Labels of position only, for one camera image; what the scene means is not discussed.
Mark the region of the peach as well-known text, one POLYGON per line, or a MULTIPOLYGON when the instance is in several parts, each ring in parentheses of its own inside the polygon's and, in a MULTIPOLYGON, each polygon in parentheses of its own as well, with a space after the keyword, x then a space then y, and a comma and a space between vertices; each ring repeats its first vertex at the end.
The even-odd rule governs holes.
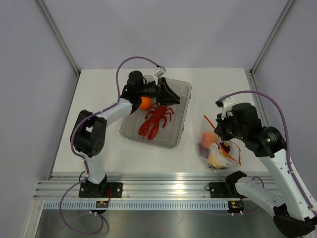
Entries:
POLYGON ((217 143, 217 135, 212 131, 205 131, 201 136, 201 144, 208 149, 213 143, 217 143))

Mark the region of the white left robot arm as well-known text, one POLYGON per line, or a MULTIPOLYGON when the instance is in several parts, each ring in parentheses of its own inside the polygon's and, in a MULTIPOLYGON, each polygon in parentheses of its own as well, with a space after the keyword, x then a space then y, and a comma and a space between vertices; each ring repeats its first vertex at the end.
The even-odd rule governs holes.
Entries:
POLYGON ((70 137, 71 150, 83 159, 86 170, 86 177, 80 181, 79 197, 111 196, 107 176, 97 155, 103 149, 106 128, 137 111, 144 97, 155 99, 156 102, 150 105, 138 134, 152 140, 159 130, 160 121, 163 120, 163 125, 166 125, 172 119, 174 111, 171 105, 180 104, 179 96, 168 86, 165 77, 155 74, 154 81, 147 82, 143 74, 135 70, 129 73, 127 83, 116 103, 96 113, 87 110, 79 113, 70 137))

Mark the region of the yellow lemon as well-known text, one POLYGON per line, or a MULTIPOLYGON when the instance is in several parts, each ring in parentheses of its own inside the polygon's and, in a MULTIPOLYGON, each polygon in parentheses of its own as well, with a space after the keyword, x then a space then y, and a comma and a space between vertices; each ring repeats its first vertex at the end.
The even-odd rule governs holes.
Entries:
POLYGON ((225 169, 228 168, 228 160, 225 156, 222 155, 212 155, 208 156, 208 163, 216 169, 225 169))

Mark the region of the clear zip top bag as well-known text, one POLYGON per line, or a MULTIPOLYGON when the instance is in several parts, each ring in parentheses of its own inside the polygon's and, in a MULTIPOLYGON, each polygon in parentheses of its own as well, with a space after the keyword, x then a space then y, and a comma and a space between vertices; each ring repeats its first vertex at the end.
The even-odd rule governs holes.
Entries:
POLYGON ((207 116, 203 116, 200 131, 199 131, 199 134, 197 137, 197 153, 198 153, 199 157, 204 159, 207 163, 208 168, 216 173, 221 173, 229 168, 242 166, 241 149, 235 142, 233 142, 231 140, 222 141, 221 138, 217 135, 217 143, 213 143, 208 149, 206 149, 202 146, 202 144, 201 144, 202 133, 205 131, 214 132, 214 130, 215 130, 215 125, 212 123, 212 121, 207 116), (221 149, 221 146, 220 146, 221 142, 227 142, 230 145, 230 153, 229 154, 225 153, 221 149), (210 154, 225 156, 228 160, 228 163, 227 163, 228 168, 216 169, 216 168, 212 167, 208 163, 208 156, 210 154))

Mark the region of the dark red passion fruit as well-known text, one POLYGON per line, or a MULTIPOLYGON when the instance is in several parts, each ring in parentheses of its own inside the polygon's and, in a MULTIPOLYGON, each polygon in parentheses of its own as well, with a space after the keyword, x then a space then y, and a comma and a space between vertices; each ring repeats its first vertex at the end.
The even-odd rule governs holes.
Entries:
POLYGON ((220 146, 221 146, 221 149, 222 149, 225 153, 227 153, 227 154, 230 153, 230 145, 229 145, 227 142, 221 142, 221 143, 220 143, 220 146))

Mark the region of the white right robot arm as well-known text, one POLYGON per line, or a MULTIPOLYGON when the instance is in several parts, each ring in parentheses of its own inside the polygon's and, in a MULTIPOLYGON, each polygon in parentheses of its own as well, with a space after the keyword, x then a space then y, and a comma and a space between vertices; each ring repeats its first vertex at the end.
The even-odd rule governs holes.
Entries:
POLYGON ((317 226, 316 201, 300 178, 295 178, 292 160, 287 159, 287 145, 282 134, 272 126, 263 126, 256 107, 250 103, 218 102, 215 133, 221 140, 238 139, 264 164, 274 179, 280 195, 276 196, 255 184, 244 172, 225 178, 229 196, 244 196, 273 218, 278 230, 288 238, 308 235, 317 226))

